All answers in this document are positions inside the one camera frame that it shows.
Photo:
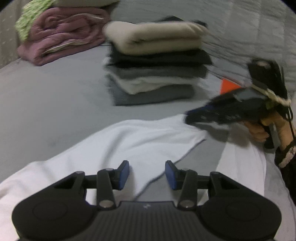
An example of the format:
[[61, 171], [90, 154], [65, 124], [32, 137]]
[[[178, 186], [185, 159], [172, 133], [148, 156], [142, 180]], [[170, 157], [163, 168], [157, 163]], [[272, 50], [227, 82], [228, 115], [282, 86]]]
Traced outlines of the white garment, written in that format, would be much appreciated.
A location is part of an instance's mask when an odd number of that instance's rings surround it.
[[114, 81], [123, 91], [131, 95], [157, 90], [170, 85], [194, 85], [200, 79], [200, 77], [184, 78], [177, 76], [145, 76], [123, 79], [110, 72], [106, 76]]
[[76, 171], [96, 174], [129, 161], [130, 175], [116, 200], [167, 200], [168, 186], [156, 185], [170, 160], [207, 175], [218, 171], [264, 194], [266, 159], [261, 146], [239, 124], [186, 125], [179, 114], [162, 120], [125, 120], [94, 133], [46, 161], [29, 163], [1, 183], [1, 240], [17, 240], [13, 208], [25, 198]]

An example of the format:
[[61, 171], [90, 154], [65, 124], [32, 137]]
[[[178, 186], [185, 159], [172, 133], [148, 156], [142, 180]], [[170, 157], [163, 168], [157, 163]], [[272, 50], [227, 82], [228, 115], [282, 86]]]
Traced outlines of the orange object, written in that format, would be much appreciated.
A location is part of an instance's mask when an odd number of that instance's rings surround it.
[[237, 83], [223, 78], [220, 86], [220, 94], [225, 94], [225, 93], [231, 92], [232, 90], [236, 90], [240, 88], [242, 87]]

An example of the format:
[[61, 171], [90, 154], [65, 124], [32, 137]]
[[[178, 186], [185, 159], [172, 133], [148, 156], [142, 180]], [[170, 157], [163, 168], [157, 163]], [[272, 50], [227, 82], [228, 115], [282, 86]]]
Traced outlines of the grey quilted blanket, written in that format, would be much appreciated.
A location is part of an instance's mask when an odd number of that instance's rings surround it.
[[192, 100], [123, 108], [131, 118], [156, 120], [202, 106], [219, 93], [221, 77], [248, 80], [247, 62], [272, 59], [283, 66], [289, 95], [295, 93], [295, 13], [281, 1], [121, 1], [111, 17], [131, 23], [166, 16], [200, 20], [210, 35], [203, 47], [212, 57], [205, 79], [197, 81]]

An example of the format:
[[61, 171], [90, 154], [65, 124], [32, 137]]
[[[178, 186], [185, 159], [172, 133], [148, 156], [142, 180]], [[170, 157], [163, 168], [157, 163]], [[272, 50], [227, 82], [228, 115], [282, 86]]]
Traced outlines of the dark grey folded garment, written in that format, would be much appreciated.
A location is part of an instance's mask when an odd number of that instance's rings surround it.
[[195, 95], [192, 85], [168, 85], [156, 90], [129, 94], [125, 92], [111, 77], [107, 77], [109, 92], [115, 106], [144, 105], [162, 103], [177, 99], [190, 99]]

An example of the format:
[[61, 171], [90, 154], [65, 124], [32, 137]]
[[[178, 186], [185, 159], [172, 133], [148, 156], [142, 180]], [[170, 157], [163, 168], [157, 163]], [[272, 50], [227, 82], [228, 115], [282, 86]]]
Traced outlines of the white folded garment in stack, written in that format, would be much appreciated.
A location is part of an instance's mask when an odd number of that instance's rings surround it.
[[177, 76], [145, 76], [123, 79], [110, 72], [106, 76], [114, 81], [123, 91], [131, 95], [157, 90], [170, 85], [194, 85], [200, 79], [200, 77], [184, 78]]

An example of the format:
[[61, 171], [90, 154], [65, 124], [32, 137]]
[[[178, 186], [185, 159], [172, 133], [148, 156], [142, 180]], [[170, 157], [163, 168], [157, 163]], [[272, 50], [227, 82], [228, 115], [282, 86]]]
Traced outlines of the grey bed sheet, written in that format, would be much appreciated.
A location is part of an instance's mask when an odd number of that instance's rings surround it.
[[[42, 67], [22, 60], [1, 69], [1, 184], [33, 161], [55, 157], [91, 134], [125, 120], [158, 120], [197, 108], [218, 92], [217, 76], [247, 81], [244, 67], [212, 58], [206, 79], [197, 80], [192, 100], [113, 106], [103, 69], [107, 47], [61, 58]], [[178, 167], [209, 174], [218, 165], [227, 127], [201, 125], [206, 140], [198, 144]], [[295, 240], [295, 206], [285, 188], [273, 154], [265, 153], [265, 196], [276, 203], [282, 223], [276, 240]]]

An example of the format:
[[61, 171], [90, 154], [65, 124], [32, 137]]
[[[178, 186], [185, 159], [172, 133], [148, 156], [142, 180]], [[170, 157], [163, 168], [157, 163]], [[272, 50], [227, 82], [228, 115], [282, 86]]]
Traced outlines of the grey folded garment in stack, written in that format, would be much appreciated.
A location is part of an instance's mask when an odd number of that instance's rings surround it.
[[182, 77], [182, 78], [204, 78], [207, 75], [207, 68], [204, 65], [197, 67], [176, 67], [176, 66], [161, 66], [161, 67], [132, 67], [119, 68], [115, 65], [106, 65], [105, 69], [122, 79], [135, 79], [138, 77]]

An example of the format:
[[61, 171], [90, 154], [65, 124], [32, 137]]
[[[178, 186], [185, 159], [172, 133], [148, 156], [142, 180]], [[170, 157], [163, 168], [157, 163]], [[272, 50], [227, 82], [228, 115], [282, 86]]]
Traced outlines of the beige folded garment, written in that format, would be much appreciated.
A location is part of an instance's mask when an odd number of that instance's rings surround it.
[[137, 56], [199, 49], [209, 31], [203, 25], [187, 21], [140, 24], [112, 21], [104, 26], [103, 33], [119, 52]]

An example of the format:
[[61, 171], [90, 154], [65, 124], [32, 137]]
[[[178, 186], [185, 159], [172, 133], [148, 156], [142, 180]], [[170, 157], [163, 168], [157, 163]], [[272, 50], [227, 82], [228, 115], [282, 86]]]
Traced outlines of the pink folded quilt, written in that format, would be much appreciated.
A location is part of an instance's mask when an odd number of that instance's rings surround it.
[[18, 56], [42, 66], [94, 48], [105, 41], [102, 30], [110, 21], [108, 12], [99, 8], [50, 8], [33, 22]]

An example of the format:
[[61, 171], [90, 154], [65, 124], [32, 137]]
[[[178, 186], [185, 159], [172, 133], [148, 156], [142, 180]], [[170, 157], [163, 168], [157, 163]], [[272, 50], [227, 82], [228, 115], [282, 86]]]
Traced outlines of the green floral cloth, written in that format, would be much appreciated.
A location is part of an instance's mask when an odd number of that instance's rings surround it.
[[23, 6], [21, 16], [15, 24], [21, 43], [28, 38], [30, 29], [37, 17], [57, 2], [56, 0], [32, 0]]

